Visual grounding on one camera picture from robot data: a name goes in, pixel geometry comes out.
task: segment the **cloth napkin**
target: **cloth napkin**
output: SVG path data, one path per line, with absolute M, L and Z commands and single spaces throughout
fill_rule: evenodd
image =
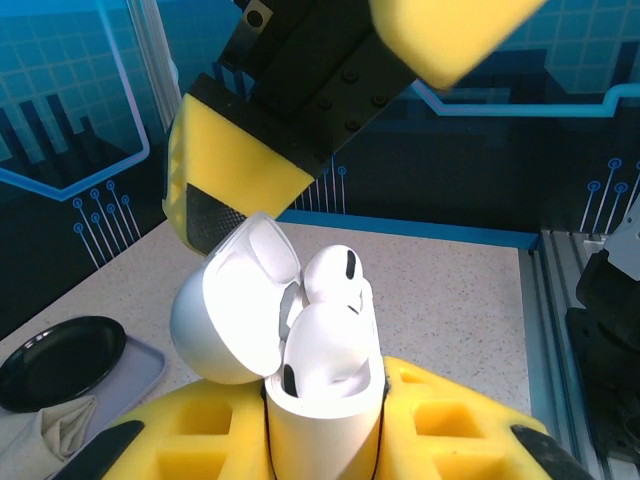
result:
M 94 396 L 0 418 L 0 479 L 43 480 L 65 465 L 84 441 Z

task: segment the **white table surface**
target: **white table surface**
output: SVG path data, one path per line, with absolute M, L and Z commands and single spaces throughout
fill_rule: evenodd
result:
M 281 226 L 303 265 L 335 243 L 358 252 L 373 286 L 384 355 L 530 412 L 515 249 Z M 50 325 L 78 315 L 104 315 L 167 357 L 165 377 L 144 402 L 190 383 L 199 377 L 176 354 L 168 322 L 174 295 L 201 262 L 165 222 L 0 341 L 0 361 Z

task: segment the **white earbud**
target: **white earbud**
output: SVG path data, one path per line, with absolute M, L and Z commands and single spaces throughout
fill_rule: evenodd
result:
M 312 303 L 293 323 L 284 350 L 283 387 L 298 398 L 335 398 L 371 352 L 371 324 L 344 304 Z
M 332 245 L 314 255 L 304 270 L 310 303 L 339 302 L 360 311 L 362 263 L 349 247 Z

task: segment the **black round plate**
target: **black round plate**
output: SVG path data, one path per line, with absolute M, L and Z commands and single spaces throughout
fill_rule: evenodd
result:
M 27 341 L 0 367 L 0 406 L 34 412 L 79 397 L 118 363 L 124 328 L 106 317 L 79 317 Z

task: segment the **charging case lid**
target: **charging case lid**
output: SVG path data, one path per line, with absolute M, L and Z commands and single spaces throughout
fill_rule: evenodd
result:
M 217 383 L 273 375 L 300 283 L 291 243 L 273 219 L 256 213 L 206 257 L 176 296 L 176 350 L 196 373 Z

